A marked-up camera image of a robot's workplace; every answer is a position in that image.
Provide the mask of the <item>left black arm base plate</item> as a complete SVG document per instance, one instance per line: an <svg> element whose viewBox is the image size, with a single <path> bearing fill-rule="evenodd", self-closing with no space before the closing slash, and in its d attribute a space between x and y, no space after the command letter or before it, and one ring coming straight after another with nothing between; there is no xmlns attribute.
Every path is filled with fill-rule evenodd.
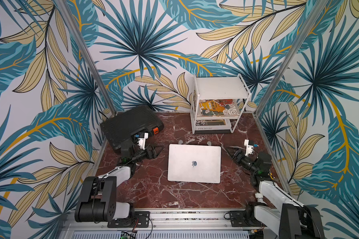
<svg viewBox="0 0 359 239"><path fill-rule="evenodd" d="M149 211L137 211L125 219L116 219L108 223L108 228L148 228L150 223Z"/></svg>

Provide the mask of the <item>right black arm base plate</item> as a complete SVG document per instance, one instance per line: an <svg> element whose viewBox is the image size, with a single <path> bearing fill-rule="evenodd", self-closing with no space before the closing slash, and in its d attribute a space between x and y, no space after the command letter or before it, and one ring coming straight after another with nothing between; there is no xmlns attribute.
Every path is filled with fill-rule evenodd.
<svg viewBox="0 0 359 239"><path fill-rule="evenodd" d="M246 217L245 211L229 211L227 214L228 214L228 219L230 220L231 226L233 228L259 226L259 224L250 221Z"/></svg>

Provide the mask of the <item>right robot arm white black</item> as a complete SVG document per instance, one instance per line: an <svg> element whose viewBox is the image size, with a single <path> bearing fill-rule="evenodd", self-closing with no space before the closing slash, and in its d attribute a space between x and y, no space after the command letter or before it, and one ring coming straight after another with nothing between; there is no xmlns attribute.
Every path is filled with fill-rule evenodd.
<svg viewBox="0 0 359 239"><path fill-rule="evenodd" d="M226 152L248 172L257 191L256 201L247 203L243 211L228 212L232 227L268 228L280 239L325 238L320 212L300 203L276 184L270 171L270 154L259 152L252 159L249 148L228 147Z"/></svg>

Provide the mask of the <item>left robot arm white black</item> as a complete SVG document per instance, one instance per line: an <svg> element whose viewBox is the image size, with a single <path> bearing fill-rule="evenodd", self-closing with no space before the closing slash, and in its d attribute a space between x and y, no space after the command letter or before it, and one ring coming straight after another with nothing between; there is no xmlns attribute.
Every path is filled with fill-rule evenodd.
<svg viewBox="0 0 359 239"><path fill-rule="evenodd" d="M134 176L137 163L157 158L163 149L161 145L141 149L133 144L131 157L122 157L114 169L100 176L86 177L77 200L75 221L100 223L134 219L133 204L118 202L117 188Z"/></svg>

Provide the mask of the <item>silver laptop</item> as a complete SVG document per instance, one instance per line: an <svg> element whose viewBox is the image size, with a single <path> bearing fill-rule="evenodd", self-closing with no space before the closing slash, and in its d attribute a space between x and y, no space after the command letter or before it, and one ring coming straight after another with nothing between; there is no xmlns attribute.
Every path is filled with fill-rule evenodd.
<svg viewBox="0 0 359 239"><path fill-rule="evenodd" d="M219 184L220 173L220 146L169 145L169 181Z"/></svg>

